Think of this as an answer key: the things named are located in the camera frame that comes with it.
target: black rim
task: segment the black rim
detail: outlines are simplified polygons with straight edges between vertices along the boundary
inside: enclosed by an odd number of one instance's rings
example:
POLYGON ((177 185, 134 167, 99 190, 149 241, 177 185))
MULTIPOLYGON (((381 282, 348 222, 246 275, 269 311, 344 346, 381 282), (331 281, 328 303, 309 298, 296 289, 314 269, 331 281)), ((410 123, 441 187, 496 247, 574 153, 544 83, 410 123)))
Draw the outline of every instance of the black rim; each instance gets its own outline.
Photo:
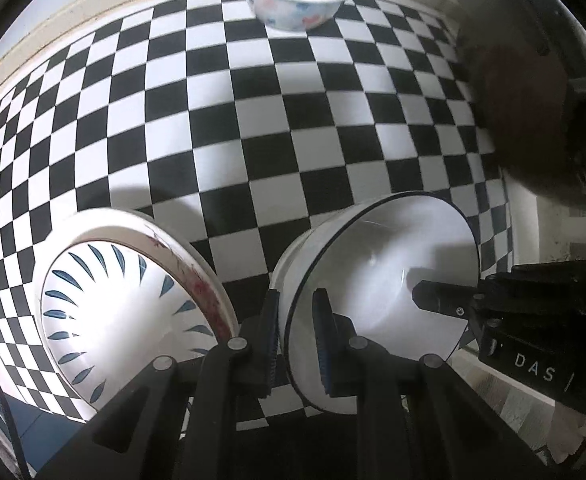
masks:
MULTIPOLYGON (((477 280, 479 281, 479 279, 480 279, 480 273, 481 273, 481 269, 480 269, 480 253, 479 253, 479 248, 478 248, 478 245, 477 245, 477 241, 475 240, 475 236, 473 234, 473 230, 471 229, 471 226, 468 223, 468 220, 466 219, 466 216, 464 215, 464 213, 462 213, 462 211, 460 210, 460 208, 458 208, 455 204, 453 204, 452 202, 449 202, 448 200, 444 200, 443 198, 440 198, 439 196, 434 195, 433 193, 429 193, 428 191, 404 191, 404 192, 401 192, 401 193, 396 193, 394 195, 384 197, 384 198, 378 200, 377 202, 371 204, 367 208, 363 209, 362 211, 360 211, 355 216, 353 216, 353 218, 351 218, 341 228, 339 228, 339 230, 330 238, 330 240, 328 241, 328 243, 326 245, 324 245, 324 247, 322 247, 322 249, 320 250, 320 252, 317 253, 317 256, 313 259, 311 265, 308 267, 308 269, 304 273, 304 276, 302 277, 302 281, 299 283, 299 285, 297 287, 297 290, 295 291, 295 295, 293 296, 293 301, 291 302, 291 308, 288 311, 288 315, 286 316, 286 325, 284 326, 284 345, 282 346, 282 354, 284 355, 284 362, 286 364, 286 373, 288 374, 288 377, 289 377, 289 379, 291 381, 291 385, 293 386, 294 390, 297 392, 297 395, 299 395, 301 399, 303 399, 305 402, 308 403, 308 405, 312 406, 316 410, 319 410, 319 411, 324 412, 324 413, 332 413, 334 415, 345 415, 345 416, 349 416, 349 414, 347 414, 347 413, 330 412, 328 410, 325 410, 324 408, 321 408, 321 407, 317 406, 315 403, 311 402, 309 399, 306 398, 306 396, 302 393, 302 391, 301 391, 300 387, 298 386, 298 384, 295 382, 295 378, 294 378, 293 373, 291 371, 291 364, 290 364, 290 359, 289 359, 289 355, 288 355, 288 343, 289 343, 289 339, 290 339, 290 330, 291 330, 291 323, 293 321, 293 315, 295 314, 295 310, 297 309, 297 302, 299 300, 300 294, 302 293, 302 289, 304 288, 304 285, 308 281, 308 277, 311 275, 311 272, 313 272, 313 269, 315 268, 315 266, 317 265, 317 263, 319 263, 319 261, 322 259, 322 256, 324 256, 324 253, 328 250, 328 248, 333 244, 333 242, 349 226, 353 225, 358 219, 360 219, 366 213, 368 213, 368 212, 372 211, 373 209, 377 208, 378 206, 381 206, 381 205, 383 205, 383 204, 385 204, 387 202, 392 202, 393 200, 397 200, 399 198, 406 198, 406 197, 409 197, 409 196, 428 196, 428 197, 436 198, 437 200, 441 200, 442 202, 445 202, 449 206, 453 207, 453 209, 455 209, 459 213, 459 215, 466 222, 466 225, 468 227, 468 230, 470 231, 471 236, 473 237, 473 243, 475 245, 475 255, 477 257, 477 280)), ((448 358, 451 357, 451 355, 453 354, 453 352, 455 352, 455 349, 457 349, 457 346, 459 345, 459 341, 462 339, 462 336, 460 336, 460 338, 457 341, 457 344, 455 345, 455 347, 453 348, 453 350, 451 351, 451 353, 448 355, 448 357, 446 358, 446 360, 448 360, 448 358)))

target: blue leaf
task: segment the blue leaf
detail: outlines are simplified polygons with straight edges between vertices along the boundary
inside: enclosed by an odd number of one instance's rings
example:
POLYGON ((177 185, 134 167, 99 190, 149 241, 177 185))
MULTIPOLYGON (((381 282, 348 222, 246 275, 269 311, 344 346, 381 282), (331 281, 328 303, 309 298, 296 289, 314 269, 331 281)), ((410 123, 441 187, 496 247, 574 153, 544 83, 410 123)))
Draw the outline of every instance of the blue leaf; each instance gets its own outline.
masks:
POLYGON ((162 283, 162 291, 160 292, 160 298, 169 290, 171 290, 173 285, 175 285, 175 282, 173 281, 172 277, 166 274, 166 276, 164 276, 164 282, 162 283))
POLYGON ((70 336, 68 335, 68 332, 55 332, 48 336, 46 339, 52 339, 53 341, 57 341, 59 339, 68 339, 69 337, 70 336))
POLYGON ((71 298, 59 290, 47 290, 44 294, 50 298, 57 298, 58 300, 68 301, 68 303, 72 303, 74 306, 77 306, 77 303, 75 303, 71 298))
POLYGON ((59 364, 59 365, 66 364, 66 363, 72 361, 73 359, 77 359, 82 354, 86 354, 86 352, 71 352, 70 354, 63 355, 60 357, 57 364, 59 364))
POLYGON ((195 325, 185 330, 184 332, 198 332, 205 335, 213 335, 206 325, 195 325))
POLYGON ((184 304, 180 306, 179 309, 175 311, 175 313, 173 313, 173 315, 175 316, 175 314, 179 314, 180 312, 188 312, 189 310, 193 310, 194 308, 197 308, 195 306, 195 303, 193 303, 192 300, 186 300, 184 304))
POLYGON ((90 394, 89 402, 91 404, 102 396, 102 392, 104 391, 104 384, 106 384, 106 381, 103 381, 102 384, 98 384, 97 387, 93 390, 93 393, 90 394))
POLYGON ((88 274, 90 276, 90 278, 95 281, 95 278, 92 275, 92 272, 90 272, 89 266, 86 265, 86 263, 84 262, 83 259, 81 259, 77 254, 73 254, 73 253, 69 253, 71 255, 71 257, 73 258, 73 260, 75 260, 78 264, 80 264, 80 267, 83 268, 86 271, 86 274, 88 274))
POLYGON ((143 259, 139 254, 137 255, 137 262, 139 263, 139 284, 142 284, 142 278, 146 272, 146 260, 143 259))
POLYGON ((102 268, 104 269, 104 272, 106 272, 106 275, 108 276, 108 270, 106 270, 106 262, 104 261, 104 256, 102 256, 102 253, 100 253, 100 250, 96 249, 91 244, 89 244, 89 249, 92 251, 93 254, 95 254, 95 257, 97 258, 99 263, 102 264, 102 268))
POLYGON ((66 319, 66 313, 63 310, 47 310, 44 313, 44 316, 57 317, 57 319, 66 319))
POLYGON ((124 276, 124 272, 126 270, 126 262, 124 261, 124 254, 115 245, 110 245, 113 248, 113 252, 115 253, 115 257, 118 259, 119 268, 122 269, 122 276, 124 276))
POLYGON ((80 284, 77 283, 77 281, 75 280, 75 278, 73 276, 71 276, 68 272, 66 272, 65 270, 54 270, 53 271, 53 274, 55 276, 57 276, 58 278, 62 278, 65 282, 68 282, 71 285, 76 286, 82 292, 84 292, 84 289, 80 287, 80 284))
POLYGON ((88 374, 90 374, 90 371, 93 370, 93 368, 95 368, 95 366, 91 366, 90 368, 86 368, 86 370, 82 370, 71 381, 71 384, 79 384, 79 383, 81 383, 88 376, 88 374))

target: black cable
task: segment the black cable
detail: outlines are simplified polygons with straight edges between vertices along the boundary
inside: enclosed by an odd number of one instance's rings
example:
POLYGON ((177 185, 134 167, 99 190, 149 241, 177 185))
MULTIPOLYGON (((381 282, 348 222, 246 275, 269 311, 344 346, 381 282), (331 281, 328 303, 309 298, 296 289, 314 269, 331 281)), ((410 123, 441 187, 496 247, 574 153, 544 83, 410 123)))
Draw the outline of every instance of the black cable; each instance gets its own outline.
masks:
POLYGON ((15 426, 15 420, 13 419, 12 413, 10 412, 8 400, 6 399, 6 395, 4 394, 1 386, 0 407, 2 409, 4 421, 6 422, 6 427, 9 430, 9 438, 13 446, 15 459, 17 460, 18 467, 20 468, 20 474, 22 475, 23 480, 30 480, 30 471, 28 470, 28 465, 26 464, 26 457, 24 456, 24 449, 22 447, 22 441, 20 440, 20 434, 18 433, 17 427, 15 426))

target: checkered tablecloth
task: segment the checkered tablecloth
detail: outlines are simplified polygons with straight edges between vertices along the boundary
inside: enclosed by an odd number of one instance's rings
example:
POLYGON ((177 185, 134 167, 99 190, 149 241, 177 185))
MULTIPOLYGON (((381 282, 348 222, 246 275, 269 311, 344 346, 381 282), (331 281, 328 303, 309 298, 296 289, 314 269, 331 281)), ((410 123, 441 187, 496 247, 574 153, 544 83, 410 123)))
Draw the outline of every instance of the checkered tablecloth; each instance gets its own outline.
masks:
MULTIPOLYGON (((302 232, 348 206, 430 190, 465 213, 482 270, 512 261, 505 188, 437 17, 349 0, 301 34, 246 0, 166 0, 68 44, 0 99, 0 357, 26 402, 86 420, 50 363, 31 281, 76 211, 139 209, 215 269, 241 322, 302 232)), ((282 359, 240 426, 307 415, 282 359)))

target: silver screw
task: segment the silver screw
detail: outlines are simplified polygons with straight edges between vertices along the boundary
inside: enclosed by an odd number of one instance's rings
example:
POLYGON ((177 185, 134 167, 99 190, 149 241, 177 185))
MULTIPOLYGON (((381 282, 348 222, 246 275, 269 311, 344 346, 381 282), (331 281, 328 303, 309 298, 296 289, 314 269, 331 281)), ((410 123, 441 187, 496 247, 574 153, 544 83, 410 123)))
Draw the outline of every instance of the silver screw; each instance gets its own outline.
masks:
POLYGON ((232 339, 228 340, 228 348, 231 350, 242 350, 246 348, 248 342, 243 337, 233 337, 232 339))
POLYGON ((428 368, 439 368, 444 364, 444 359, 437 354, 426 354, 424 356, 424 364, 428 368))
POLYGON ((362 348, 366 348, 368 346, 368 341, 365 337, 356 335, 348 340, 348 346, 354 350, 361 350, 362 348))
POLYGON ((153 361, 153 368, 157 371, 168 370, 171 365, 172 357, 168 357, 167 355, 160 355, 155 358, 155 361, 153 361))

